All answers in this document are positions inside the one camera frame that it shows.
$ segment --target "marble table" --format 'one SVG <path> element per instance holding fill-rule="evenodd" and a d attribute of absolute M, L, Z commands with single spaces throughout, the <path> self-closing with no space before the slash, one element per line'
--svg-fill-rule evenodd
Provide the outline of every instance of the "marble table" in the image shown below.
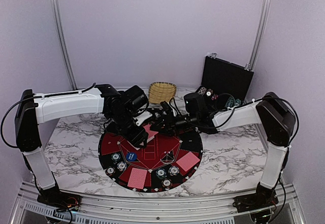
<path fill-rule="evenodd" d="M 178 89 L 176 102 L 192 92 Z M 102 115 L 78 115 L 60 119 L 45 155 L 61 189 L 108 196 L 181 197 L 220 194 L 256 187 L 263 173 L 266 152 L 253 125 L 215 135 L 201 134 L 204 153 L 198 170 L 184 184 L 160 193 L 140 193 L 116 184 L 98 159 L 98 143 L 104 131 Z"/>

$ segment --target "white marble tabletop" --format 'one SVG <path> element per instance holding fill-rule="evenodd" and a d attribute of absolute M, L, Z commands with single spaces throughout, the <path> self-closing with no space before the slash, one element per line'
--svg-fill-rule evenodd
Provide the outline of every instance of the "white marble tabletop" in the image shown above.
<path fill-rule="evenodd" d="M 178 89 L 176 102 L 192 92 Z M 252 125 L 215 135 L 201 133 L 203 157 L 197 171 L 182 185 L 159 193 L 135 192 L 106 176 L 98 159 L 104 131 L 102 115 L 60 119 L 45 148 L 45 155 L 61 189 L 110 196 L 180 197 L 220 194 L 254 188 L 263 173 L 266 152 Z"/>

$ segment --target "woven bowl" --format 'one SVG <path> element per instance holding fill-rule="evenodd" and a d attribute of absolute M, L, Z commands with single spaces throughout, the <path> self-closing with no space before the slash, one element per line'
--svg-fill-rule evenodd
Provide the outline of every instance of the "woven bowl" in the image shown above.
<path fill-rule="evenodd" d="M 149 102 L 152 104 L 169 102 L 175 96 L 176 89 L 176 85 L 172 83 L 154 82 L 149 87 Z"/>

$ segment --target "wall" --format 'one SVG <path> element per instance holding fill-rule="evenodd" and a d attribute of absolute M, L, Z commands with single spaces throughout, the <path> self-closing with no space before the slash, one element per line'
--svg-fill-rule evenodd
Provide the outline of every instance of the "wall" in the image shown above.
<path fill-rule="evenodd" d="M 197 87 L 204 57 L 249 62 L 263 0 L 59 0 L 77 84 Z"/>
<path fill-rule="evenodd" d="M 285 178 L 297 190 L 307 223 L 324 223 L 325 0 L 272 0 L 248 97 L 274 91 L 296 108 L 301 129 Z"/>
<path fill-rule="evenodd" d="M 0 118 L 28 88 L 36 92 L 69 90 L 50 0 L 0 0 Z M 55 122 L 40 127 L 47 142 Z M 13 113 L 5 137 L 15 144 Z M 8 223 L 22 180 L 30 178 L 18 149 L 0 139 L 0 223 Z"/>

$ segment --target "black case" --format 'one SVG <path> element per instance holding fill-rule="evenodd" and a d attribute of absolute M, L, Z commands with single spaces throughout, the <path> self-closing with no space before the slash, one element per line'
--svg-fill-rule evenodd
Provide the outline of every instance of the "black case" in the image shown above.
<path fill-rule="evenodd" d="M 244 101 L 253 75 L 242 66 L 206 56 L 201 85 L 215 94 L 229 93 Z"/>

